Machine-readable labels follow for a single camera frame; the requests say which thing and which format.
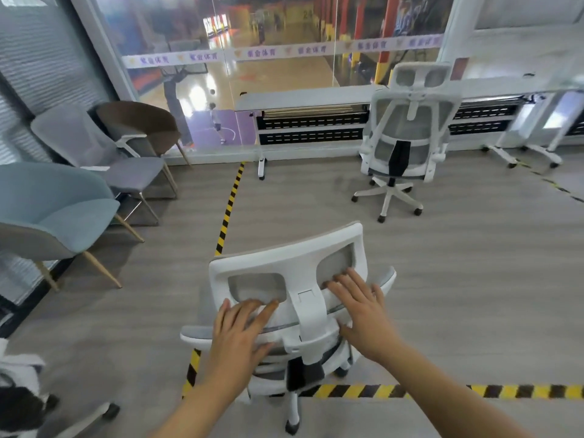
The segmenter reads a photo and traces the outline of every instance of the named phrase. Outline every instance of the white office chair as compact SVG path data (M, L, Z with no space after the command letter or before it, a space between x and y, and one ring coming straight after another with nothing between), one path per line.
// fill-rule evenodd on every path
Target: white office chair
M350 323L349 313L323 287L349 266L367 279L360 222L288 245L216 257L209 264L209 289L199 301L200 318L205 320L183 327L180 338L196 349L210 350L213 319L225 298L232 305L248 298L264 303L277 298L280 305L257 339L258 344L274 342L274 348L238 400L288 394L286 432L294 435L300 426L298 394L331 373L345 376L360 356L339 335L336 320ZM387 294L396 273L388 267L383 275L376 282Z
M442 63L400 63L388 89L373 94L359 153L361 172L373 175L369 184L379 187L355 192L351 199L356 203L361 196L384 194L380 223L385 221L392 196L412 205L415 215L424 209L407 195L413 184L395 180L431 182L436 163L444 161L448 125L461 102L449 88L451 70Z
M38 355L6 355L8 340L0 339L0 438L35 438L44 417L58 404L54 395L40 394ZM100 405L55 438L73 438L100 418L111 421L120 412L113 403Z

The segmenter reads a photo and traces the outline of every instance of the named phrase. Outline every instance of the person's left hand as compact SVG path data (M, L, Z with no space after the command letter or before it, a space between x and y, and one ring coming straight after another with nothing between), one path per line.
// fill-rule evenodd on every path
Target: person's left hand
M261 305L261 301L246 300L230 308L226 299L215 318L203 384L210 386L212 393L224 397L228 404L247 387L253 370L272 348L267 343L254 350L254 342L278 307L278 301L268 304L246 328L249 316Z

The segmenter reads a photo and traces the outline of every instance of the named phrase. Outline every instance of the chair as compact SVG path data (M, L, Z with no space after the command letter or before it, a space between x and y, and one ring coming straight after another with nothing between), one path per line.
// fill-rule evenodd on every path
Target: chair
M156 157L140 157L128 146L128 141L144 137L142 134L126 135L114 142L85 110L75 104L60 104L47 110L37 116L30 127L71 165L94 170L117 193L137 195L141 202L138 205L146 206L156 224L158 216L144 198L144 190L163 171L177 196L177 187L166 163ZM119 149L125 149L133 156L128 157Z
M40 393L44 361L38 355L6 355L7 345L8 340L0 339L0 438L35 438L59 398ZM73 438L100 418L112 421L119 412L118 405L104 403L55 438Z
M111 102L99 106L97 113L112 138L145 134L146 141L137 138L128 141L128 145L141 156L162 156L176 146L186 163L191 165L180 145L175 117L169 111L146 103Z
M383 223L391 197L414 207L423 206L407 195L412 183L396 179L434 178L436 163L444 161L448 125L460 106L460 96L449 89L451 67L441 63L401 63L394 69L389 89L378 90L371 99L369 122L363 131L359 152L361 172L372 175L375 189L360 190L351 198L385 195L377 221Z
M211 347L213 319L224 298L232 305L248 298L280 301L257 343L274 342L238 397L287 394L286 432L296 434L298 395L326 375L345 376L359 352L340 337L337 320L350 316L323 283L352 266L367 279L363 226L351 223L313 238L255 252L218 256L209 264L209 283L199 300L199 324L184 326L180 338L196 349ZM387 294L396 277L388 267L377 281Z
M116 213L120 203L96 173L56 163L0 166L0 247L33 260L53 289L43 261L86 257L117 287L120 282L87 252L112 219L140 242L142 237Z

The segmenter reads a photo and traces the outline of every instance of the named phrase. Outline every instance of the gray blinds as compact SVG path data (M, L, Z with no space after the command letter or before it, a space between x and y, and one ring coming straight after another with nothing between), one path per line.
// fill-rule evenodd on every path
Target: gray blinds
M114 99L69 0L0 0L0 164L51 161L31 112ZM0 295L19 304L39 280L32 262L0 250Z

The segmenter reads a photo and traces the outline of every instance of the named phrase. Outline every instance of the brown chair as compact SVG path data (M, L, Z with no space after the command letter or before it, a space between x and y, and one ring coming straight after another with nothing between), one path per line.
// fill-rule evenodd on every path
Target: brown chair
M128 146L140 156L162 156L176 145L190 166L185 151L180 146L180 132L175 117L167 110L138 102L111 102L98 107L98 117L114 140L124 135L145 134L143 138L128 141Z

